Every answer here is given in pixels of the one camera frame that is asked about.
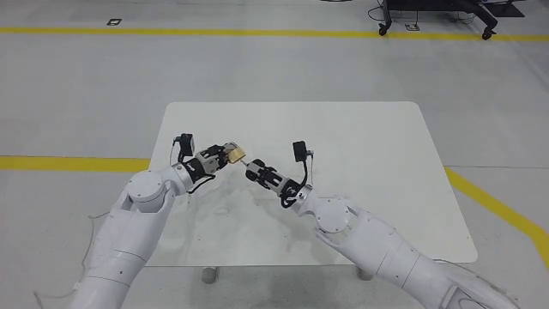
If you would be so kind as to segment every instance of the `black stand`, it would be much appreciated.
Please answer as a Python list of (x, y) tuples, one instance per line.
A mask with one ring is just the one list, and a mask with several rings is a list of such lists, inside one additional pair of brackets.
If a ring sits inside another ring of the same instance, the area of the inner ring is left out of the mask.
[(484, 6), (495, 17), (524, 17), (524, 14), (513, 5), (514, 1), (508, 0), (507, 3), (485, 3)]
[(498, 24), (498, 20), (474, 0), (383, 0), (382, 8), (385, 20), (385, 24), (379, 24), (379, 34), (382, 36), (392, 24), (390, 11), (462, 11), (474, 14), (486, 24), (482, 39), (490, 39)]

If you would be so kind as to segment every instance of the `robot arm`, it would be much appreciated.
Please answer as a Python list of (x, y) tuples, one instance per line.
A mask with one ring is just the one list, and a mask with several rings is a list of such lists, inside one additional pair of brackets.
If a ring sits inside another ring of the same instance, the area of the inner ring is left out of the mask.
[[(294, 143), (296, 161), (301, 161), (298, 149), (305, 147), (296, 148)], [(299, 216), (312, 215), (314, 233), (322, 242), (366, 273), (403, 289), (427, 309), (462, 309), (464, 301), (489, 309), (518, 308), (503, 290), (428, 258), (369, 211), (342, 199), (320, 198), (312, 187), (299, 185), (260, 160), (246, 164), (246, 178), (274, 191)]]
[(70, 309), (120, 308), (158, 244), (175, 197), (192, 191), (200, 179), (213, 179), (215, 172), (244, 157), (244, 151), (230, 142), (184, 161), (194, 153), (192, 135), (178, 136), (176, 142), (180, 145), (178, 162), (160, 172), (134, 175), (112, 206), (94, 240), (90, 268)]

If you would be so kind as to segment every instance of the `yellow tape stripe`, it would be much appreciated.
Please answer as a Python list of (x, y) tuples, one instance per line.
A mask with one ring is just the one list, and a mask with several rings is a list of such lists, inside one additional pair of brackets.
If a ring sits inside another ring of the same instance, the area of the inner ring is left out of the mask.
[(480, 189), (478, 186), (463, 178), (458, 173), (452, 171), (448, 167), (445, 169), (446, 174), (448, 175), (448, 180), (457, 190), (468, 195), (477, 203), (484, 206), (492, 213), (498, 215), (499, 218), (529, 236), (534, 242), (534, 245), (541, 256), (541, 259), (545, 263), (547, 270), (549, 270), (549, 235), (545, 230), (543, 230), (543, 228), (533, 223), (523, 215), (517, 213), (512, 208), (500, 202), (488, 192)]
[(147, 159), (73, 158), (56, 156), (0, 156), (0, 170), (139, 172)]
[[(381, 39), (377, 31), (262, 30), (262, 29), (177, 29), (132, 27), (0, 27), (0, 33), (76, 35), (167, 35), (167, 36), (245, 36), (315, 37), (331, 39)], [(391, 39), (481, 40), (479, 33), (391, 32)], [(549, 35), (494, 35), (492, 40), (549, 42)]]
[[(0, 156), (0, 170), (80, 171), (135, 173), (148, 168), (148, 159), (75, 158), (56, 156)], [(549, 235), (528, 218), (515, 212), (486, 191), (446, 167), (452, 186), (474, 199), (502, 220), (532, 239), (549, 270)]]

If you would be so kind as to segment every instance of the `white table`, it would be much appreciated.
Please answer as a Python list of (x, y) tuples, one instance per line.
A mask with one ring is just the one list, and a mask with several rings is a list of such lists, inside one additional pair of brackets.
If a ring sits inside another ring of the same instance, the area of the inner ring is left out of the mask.
[[(301, 179), (292, 142), (313, 149), (314, 189), (347, 197), (424, 254), (472, 263), (477, 251), (417, 105), (411, 102), (171, 103), (150, 169), (169, 164), (172, 139), (196, 151), (234, 141), (280, 173)], [(240, 163), (175, 203), (148, 266), (350, 264), (317, 240), (312, 217), (283, 209)]]

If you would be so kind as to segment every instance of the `gray floor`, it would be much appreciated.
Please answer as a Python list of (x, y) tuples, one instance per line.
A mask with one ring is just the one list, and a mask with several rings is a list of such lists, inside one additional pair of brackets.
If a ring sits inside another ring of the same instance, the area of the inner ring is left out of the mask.
[[(308, 0), (0, 0), (0, 27), (377, 30), (366, 11)], [(549, 1), (518, 4), (500, 33), (546, 33)], [(404, 15), (403, 23), (415, 21)], [(420, 14), (422, 32), (478, 33)], [(444, 165), (549, 230), (549, 45), (404, 39), (0, 34), (0, 155), (150, 157), (172, 101), (411, 100)], [(130, 174), (0, 172), (1, 307), (32, 308), (79, 276), (87, 215)], [(546, 307), (549, 274), (528, 236), (455, 191), (479, 251), (469, 265), (522, 308)], [(125, 308), (412, 308), (352, 268), (146, 268)], [(63, 307), (50, 300), (46, 307)]]

